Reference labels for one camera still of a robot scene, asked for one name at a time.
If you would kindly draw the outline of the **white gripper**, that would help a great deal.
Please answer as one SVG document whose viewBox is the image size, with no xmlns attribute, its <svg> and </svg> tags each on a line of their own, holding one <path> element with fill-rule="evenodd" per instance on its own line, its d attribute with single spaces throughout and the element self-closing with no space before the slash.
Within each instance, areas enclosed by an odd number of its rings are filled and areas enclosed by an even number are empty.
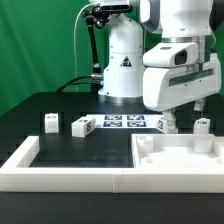
<svg viewBox="0 0 224 224">
<path fill-rule="evenodd" d="M 204 97 L 221 89 L 221 65 L 218 55 L 210 55 L 201 71 L 176 68 L 147 68 L 143 75 L 143 103 L 149 110 L 163 112 L 170 128 L 176 127 L 172 108 L 195 101 L 194 110 L 203 111 Z"/>
</svg>

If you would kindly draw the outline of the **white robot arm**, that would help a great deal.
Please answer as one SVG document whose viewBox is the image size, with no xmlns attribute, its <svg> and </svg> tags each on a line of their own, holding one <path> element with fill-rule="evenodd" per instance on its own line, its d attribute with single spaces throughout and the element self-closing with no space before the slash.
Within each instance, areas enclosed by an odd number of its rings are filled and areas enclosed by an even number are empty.
<svg viewBox="0 0 224 224">
<path fill-rule="evenodd" d="M 109 15 L 109 64 L 99 94 L 122 103 L 142 100 L 176 128 L 174 109 L 220 91 L 221 65 L 212 51 L 214 0 L 102 0 Z"/>
</svg>

